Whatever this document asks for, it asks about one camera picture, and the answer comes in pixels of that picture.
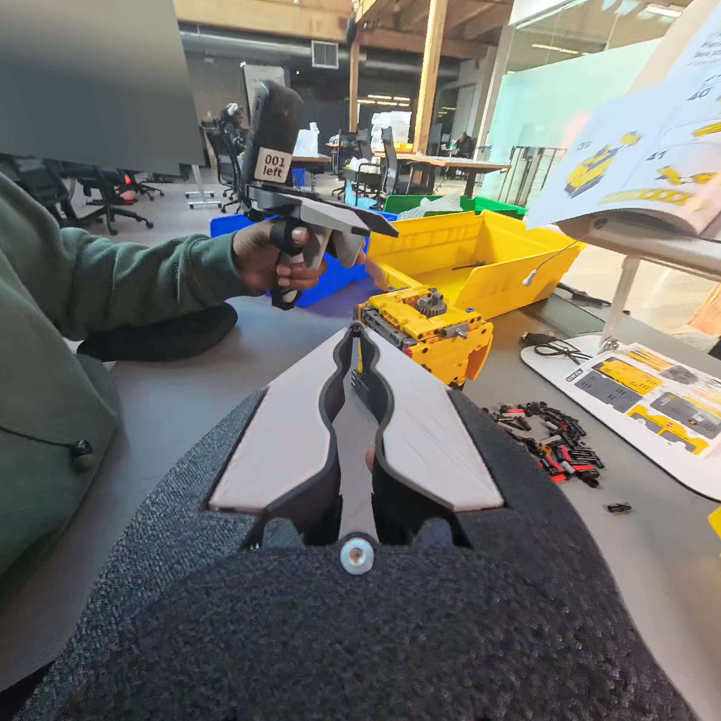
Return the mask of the wooden ceiling post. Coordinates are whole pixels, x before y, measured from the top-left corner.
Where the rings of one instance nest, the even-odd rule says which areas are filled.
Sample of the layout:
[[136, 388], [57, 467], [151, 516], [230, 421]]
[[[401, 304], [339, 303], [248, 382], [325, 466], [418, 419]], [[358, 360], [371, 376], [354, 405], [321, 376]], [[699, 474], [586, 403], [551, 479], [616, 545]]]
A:
[[413, 151], [421, 155], [428, 149], [447, 11], [448, 1], [430, 1], [412, 141]]

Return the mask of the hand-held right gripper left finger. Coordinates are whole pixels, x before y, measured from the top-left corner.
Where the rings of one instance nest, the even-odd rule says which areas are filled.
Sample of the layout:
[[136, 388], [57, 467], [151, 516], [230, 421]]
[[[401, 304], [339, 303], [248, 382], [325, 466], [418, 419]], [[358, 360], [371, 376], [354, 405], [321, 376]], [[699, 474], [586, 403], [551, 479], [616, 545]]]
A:
[[345, 403], [353, 339], [350, 329], [338, 331], [264, 388], [213, 482], [210, 510], [329, 511], [340, 486], [333, 422]]

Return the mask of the lego instruction booklet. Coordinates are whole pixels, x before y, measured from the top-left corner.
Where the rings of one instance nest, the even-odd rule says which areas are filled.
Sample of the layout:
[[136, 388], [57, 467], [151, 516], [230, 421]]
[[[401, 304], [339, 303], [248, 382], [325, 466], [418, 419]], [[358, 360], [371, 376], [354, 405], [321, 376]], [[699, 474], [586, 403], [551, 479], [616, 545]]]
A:
[[711, 239], [719, 229], [719, 187], [716, 5], [661, 82], [594, 110], [526, 226], [624, 214]]

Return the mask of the wooden book stand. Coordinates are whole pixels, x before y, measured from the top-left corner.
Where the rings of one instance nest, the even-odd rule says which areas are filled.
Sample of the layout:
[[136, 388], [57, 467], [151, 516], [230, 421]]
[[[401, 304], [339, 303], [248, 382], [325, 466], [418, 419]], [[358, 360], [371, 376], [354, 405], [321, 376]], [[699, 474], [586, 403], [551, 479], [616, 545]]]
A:
[[[719, 2], [692, 2], [667, 32], [626, 94], [661, 82], [716, 5]], [[680, 444], [665, 442], [649, 433], [643, 425], [615, 413], [599, 401], [585, 399], [583, 392], [564, 383], [567, 375], [600, 353], [620, 345], [643, 345], [639, 341], [623, 341], [619, 336], [626, 301], [642, 261], [719, 281], [719, 229], [711, 239], [691, 237], [654, 223], [649, 218], [631, 218], [624, 214], [596, 214], [539, 228], [550, 225], [572, 239], [622, 255], [621, 275], [600, 335], [586, 335], [562, 342], [563, 352], [559, 357], [542, 355], [539, 345], [536, 345], [522, 350], [521, 360], [688, 490], [719, 502], [719, 454], [704, 458], [693, 456]]]

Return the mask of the green plastic bin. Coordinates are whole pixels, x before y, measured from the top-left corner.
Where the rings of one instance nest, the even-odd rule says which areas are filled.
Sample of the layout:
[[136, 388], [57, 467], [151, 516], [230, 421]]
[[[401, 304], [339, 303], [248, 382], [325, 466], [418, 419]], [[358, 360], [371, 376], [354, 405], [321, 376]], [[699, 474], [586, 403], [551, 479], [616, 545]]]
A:
[[[408, 201], [404, 199], [405, 196], [419, 195], [390, 195], [385, 200], [383, 210], [387, 213], [393, 213], [398, 216], [399, 212], [403, 211], [408, 207]], [[437, 198], [441, 195], [420, 196], [430, 196]], [[527, 209], [524, 207], [503, 203], [500, 201], [494, 201], [484, 196], [474, 196], [472, 198], [469, 198], [467, 196], [464, 197], [467, 198], [466, 201], [462, 201], [464, 212], [474, 212], [476, 214], [479, 214], [482, 211], [491, 211], [510, 217], [512, 219], [523, 219], [527, 212]]]

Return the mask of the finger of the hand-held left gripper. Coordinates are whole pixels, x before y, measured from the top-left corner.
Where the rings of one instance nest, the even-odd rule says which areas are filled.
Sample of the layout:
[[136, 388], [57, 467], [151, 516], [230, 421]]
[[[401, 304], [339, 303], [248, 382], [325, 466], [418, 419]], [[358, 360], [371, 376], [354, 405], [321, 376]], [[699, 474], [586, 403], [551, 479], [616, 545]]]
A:
[[399, 235], [398, 229], [379, 213], [311, 198], [299, 198], [299, 219], [311, 225], [359, 237], [369, 237], [373, 233], [387, 237]]

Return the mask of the long wooden table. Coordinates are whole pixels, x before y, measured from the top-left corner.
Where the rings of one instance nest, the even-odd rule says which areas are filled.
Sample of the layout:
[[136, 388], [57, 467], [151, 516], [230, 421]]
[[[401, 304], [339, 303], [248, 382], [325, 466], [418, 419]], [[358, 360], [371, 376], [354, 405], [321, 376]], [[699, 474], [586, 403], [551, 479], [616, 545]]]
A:
[[[383, 176], [385, 171], [385, 154], [383, 151], [374, 151], [375, 157], [380, 157], [381, 162], [381, 185], [379, 193], [382, 193]], [[428, 155], [421, 155], [416, 153], [398, 153], [401, 161], [423, 161], [428, 164], [428, 190], [432, 191], [430, 195], [434, 193], [436, 186], [436, 177], [440, 170], [446, 170], [447, 172], [462, 172], [466, 179], [464, 185], [463, 195], [472, 197], [474, 195], [474, 188], [476, 181], [479, 176], [487, 175], [493, 172], [507, 172], [510, 169], [510, 164], [498, 164], [491, 163], [490, 161], [454, 158], [454, 157], [435, 157]]]

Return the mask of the yellow grey sticker sheet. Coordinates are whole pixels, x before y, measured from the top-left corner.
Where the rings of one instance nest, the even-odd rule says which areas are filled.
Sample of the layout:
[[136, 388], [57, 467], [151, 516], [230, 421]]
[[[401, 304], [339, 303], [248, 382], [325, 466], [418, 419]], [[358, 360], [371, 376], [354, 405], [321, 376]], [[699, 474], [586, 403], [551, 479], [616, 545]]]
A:
[[586, 360], [564, 383], [693, 456], [719, 454], [716, 376], [634, 343]]

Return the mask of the stack of clear boxes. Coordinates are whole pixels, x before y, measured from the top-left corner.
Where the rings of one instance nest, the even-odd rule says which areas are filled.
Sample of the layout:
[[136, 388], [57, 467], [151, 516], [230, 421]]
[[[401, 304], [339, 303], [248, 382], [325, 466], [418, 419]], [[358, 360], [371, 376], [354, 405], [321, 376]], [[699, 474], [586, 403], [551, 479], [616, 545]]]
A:
[[391, 131], [393, 142], [410, 142], [411, 119], [412, 113], [405, 110], [374, 113], [371, 118], [371, 145], [382, 146], [382, 134], [386, 129]]

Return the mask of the black office chair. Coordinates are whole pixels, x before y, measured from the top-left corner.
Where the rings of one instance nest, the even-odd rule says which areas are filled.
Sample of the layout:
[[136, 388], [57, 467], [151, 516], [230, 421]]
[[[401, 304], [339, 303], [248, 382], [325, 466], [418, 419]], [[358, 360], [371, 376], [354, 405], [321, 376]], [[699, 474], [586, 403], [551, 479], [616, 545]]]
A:
[[217, 180], [223, 185], [223, 197], [220, 210], [226, 214], [231, 206], [239, 205], [239, 177], [241, 159], [246, 147], [247, 127], [244, 108], [238, 103], [229, 103], [220, 116], [201, 123], [208, 152], [215, 158]]
[[390, 195], [429, 195], [428, 164], [423, 161], [401, 161], [395, 149], [391, 127], [382, 128], [385, 154], [382, 193]]
[[130, 219], [152, 230], [154, 222], [131, 208], [140, 197], [154, 201], [165, 197], [163, 190], [140, 181], [133, 170], [59, 161], [60, 177], [74, 180], [82, 189], [86, 207], [94, 210], [81, 218], [85, 222], [104, 222], [111, 237], [119, 235], [118, 218]]

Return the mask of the yellow lego model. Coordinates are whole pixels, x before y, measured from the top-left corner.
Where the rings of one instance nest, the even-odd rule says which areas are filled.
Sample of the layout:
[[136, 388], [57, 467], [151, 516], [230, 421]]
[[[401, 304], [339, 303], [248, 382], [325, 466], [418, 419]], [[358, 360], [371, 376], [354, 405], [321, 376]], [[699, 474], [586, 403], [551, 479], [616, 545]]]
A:
[[477, 378], [492, 347], [490, 321], [429, 285], [374, 295], [355, 306], [353, 319], [457, 390]]

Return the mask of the small black red lego pieces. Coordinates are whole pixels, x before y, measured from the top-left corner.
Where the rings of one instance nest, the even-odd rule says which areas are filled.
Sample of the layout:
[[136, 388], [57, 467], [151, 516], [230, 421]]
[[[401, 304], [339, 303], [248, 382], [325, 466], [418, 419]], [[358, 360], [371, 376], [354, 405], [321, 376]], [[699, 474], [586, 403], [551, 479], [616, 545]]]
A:
[[601, 490], [606, 464], [579, 419], [546, 401], [489, 404], [481, 412], [495, 428], [496, 464], [545, 484]]

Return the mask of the blue plastic bin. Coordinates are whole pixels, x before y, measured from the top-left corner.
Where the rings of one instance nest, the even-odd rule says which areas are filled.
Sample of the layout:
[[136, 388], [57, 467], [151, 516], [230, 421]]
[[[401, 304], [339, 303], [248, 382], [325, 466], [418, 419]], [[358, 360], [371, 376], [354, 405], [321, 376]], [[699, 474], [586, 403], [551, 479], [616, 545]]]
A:
[[[239, 213], [217, 216], [210, 221], [210, 235], [212, 238], [219, 237], [223, 234], [229, 234], [247, 228], [252, 224], [253, 222], [245, 215]], [[326, 253], [324, 258], [327, 262], [326, 273], [320, 277], [318, 285], [302, 293], [300, 299], [296, 302], [296, 307], [308, 308], [330, 297], [334, 293], [347, 288], [349, 285], [362, 281], [368, 276], [365, 265], [354, 265], [351, 268], [344, 268], [340, 265], [338, 259], [330, 254]]]

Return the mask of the bubble wrap sheet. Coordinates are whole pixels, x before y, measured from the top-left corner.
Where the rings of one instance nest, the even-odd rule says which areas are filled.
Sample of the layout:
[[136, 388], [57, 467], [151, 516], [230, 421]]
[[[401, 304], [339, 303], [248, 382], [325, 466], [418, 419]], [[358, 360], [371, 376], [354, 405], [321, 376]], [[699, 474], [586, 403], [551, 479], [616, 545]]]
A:
[[430, 196], [405, 196], [408, 207], [398, 213], [399, 220], [423, 219], [426, 216], [433, 217], [449, 213], [460, 213], [464, 211], [462, 201], [467, 198], [460, 194]]

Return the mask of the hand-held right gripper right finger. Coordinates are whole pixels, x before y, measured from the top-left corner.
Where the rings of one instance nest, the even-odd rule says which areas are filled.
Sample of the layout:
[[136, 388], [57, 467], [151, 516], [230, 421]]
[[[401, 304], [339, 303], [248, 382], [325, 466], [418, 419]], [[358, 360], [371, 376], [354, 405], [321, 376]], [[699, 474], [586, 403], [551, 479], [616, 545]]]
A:
[[374, 330], [360, 339], [361, 397], [379, 425], [376, 459], [388, 475], [451, 512], [500, 508], [451, 390]]

